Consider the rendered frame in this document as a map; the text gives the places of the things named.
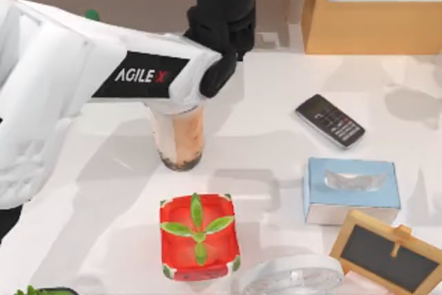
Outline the green plant in black pot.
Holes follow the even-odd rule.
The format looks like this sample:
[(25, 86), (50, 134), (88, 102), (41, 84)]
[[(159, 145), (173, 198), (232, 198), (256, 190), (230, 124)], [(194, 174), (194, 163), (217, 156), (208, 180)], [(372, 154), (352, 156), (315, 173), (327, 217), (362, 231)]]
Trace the green plant in black pot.
[(69, 287), (33, 287), (28, 285), (24, 289), (16, 290), (13, 295), (79, 295)]

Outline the red pot with green plant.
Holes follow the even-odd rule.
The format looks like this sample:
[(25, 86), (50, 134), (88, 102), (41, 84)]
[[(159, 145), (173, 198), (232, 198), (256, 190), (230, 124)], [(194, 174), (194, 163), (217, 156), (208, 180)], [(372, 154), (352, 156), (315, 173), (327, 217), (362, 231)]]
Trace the red pot with green plant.
[(193, 193), (160, 202), (162, 271), (174, 281), (223, 278), (239, 270), (236, 213), (228, 193)]

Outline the bubble milk tea cup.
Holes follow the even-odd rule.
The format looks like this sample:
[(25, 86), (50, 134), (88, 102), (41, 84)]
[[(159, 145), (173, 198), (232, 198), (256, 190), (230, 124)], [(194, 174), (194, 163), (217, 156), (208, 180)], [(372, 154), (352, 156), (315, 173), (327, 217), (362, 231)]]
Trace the bubble milk tea cup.
[(202, 157), (204, 148), (204, 109), (166, 114), (149, 109), (157, 151), (163, 164), (173, 171), (188, 171)]

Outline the black mobile phone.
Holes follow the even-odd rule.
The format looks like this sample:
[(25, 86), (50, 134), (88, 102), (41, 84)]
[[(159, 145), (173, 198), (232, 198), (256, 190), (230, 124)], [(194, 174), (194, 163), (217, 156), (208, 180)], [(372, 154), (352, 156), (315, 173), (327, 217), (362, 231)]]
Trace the black mobile phone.
[(365, 134), (361, 124), (319, 94), (306, 99), (295, 113), (342, 149), (350, 149)]

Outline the wooden framed blackboard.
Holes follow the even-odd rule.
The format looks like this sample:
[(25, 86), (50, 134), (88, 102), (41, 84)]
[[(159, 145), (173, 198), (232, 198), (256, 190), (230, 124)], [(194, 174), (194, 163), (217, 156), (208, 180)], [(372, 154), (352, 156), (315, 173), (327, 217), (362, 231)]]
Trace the wooden framed blackboard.
[(330, 256), (394, 295), (430, 295), (442, 283), (442, 249), (361, 211), (348, 211)]

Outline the pale wooden cupboard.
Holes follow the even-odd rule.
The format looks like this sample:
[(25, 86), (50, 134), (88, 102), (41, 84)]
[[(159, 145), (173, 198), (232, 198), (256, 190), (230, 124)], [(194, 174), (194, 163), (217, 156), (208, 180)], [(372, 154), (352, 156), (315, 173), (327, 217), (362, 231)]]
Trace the pale wooden cupboard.
[(442, 3), (305, 0), (307, 54), (433, 55), (442, 51)]

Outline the light blue tissue box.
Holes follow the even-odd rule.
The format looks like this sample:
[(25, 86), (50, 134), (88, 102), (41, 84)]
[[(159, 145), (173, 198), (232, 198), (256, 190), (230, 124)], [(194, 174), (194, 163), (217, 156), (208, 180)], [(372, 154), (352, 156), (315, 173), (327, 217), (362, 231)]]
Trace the light blue tissue box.
[(309, 224), (341, 225), (351, 209), (390, 224), (401, 210), (393, 162), (309, 158), (302, 194)]

